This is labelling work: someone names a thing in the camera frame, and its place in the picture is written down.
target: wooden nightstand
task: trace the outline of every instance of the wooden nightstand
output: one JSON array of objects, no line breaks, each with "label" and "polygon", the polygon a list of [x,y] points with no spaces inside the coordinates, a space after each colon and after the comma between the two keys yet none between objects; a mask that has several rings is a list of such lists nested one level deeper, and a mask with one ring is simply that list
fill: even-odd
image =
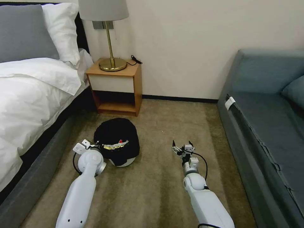
[{"label": "wooden nightstand", "polygon": [[143,91],[141,65],[128,64],[121,71],[107,72],[99,69],[100,61],[86,71],[98,113],[138,116]]}]

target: blue-gray sofa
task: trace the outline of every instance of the blue-gray sofa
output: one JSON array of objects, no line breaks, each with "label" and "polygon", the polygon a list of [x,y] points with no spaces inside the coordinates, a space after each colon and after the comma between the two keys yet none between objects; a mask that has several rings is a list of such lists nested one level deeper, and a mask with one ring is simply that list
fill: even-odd
[{"label": "blue-gray sofa", "polygon": [[304,227],[304,110],[281,94],[302,75],[304,51],[242,49],[218,101],[258,227]]}]

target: sofa armrest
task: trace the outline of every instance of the sofa armrest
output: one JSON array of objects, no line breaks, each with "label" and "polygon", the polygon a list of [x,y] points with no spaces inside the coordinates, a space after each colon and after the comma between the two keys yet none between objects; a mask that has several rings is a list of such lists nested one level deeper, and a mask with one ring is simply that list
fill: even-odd
[{"label": "sofa armrest", "polygon": [[241,49],[238,51],[221,98],[229,91],[279,93],[304,75],[304,51]]}]

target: sofa cushion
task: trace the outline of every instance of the sofa cushion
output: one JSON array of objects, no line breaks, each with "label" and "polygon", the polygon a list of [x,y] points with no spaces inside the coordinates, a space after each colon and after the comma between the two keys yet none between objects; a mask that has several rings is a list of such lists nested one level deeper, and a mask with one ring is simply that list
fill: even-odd
[{"label": "sofa cushion", "polygon": [[304,75],[286,86],[282,94],[304,109]]},{"label": "sofa cushion", "polygon": [[279,94],[229,95],[303,214],[304,111]]}]

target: wall plate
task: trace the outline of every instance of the wall plate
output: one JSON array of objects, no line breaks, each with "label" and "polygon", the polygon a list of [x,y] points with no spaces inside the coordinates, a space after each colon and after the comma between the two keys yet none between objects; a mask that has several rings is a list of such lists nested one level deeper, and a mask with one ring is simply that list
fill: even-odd
[{"label": "wall plate", "polygon": [[[92,21],[94,29],[105,29],[105,22]],[[109,29],[114,29],[113,21],[108,22]]]}]

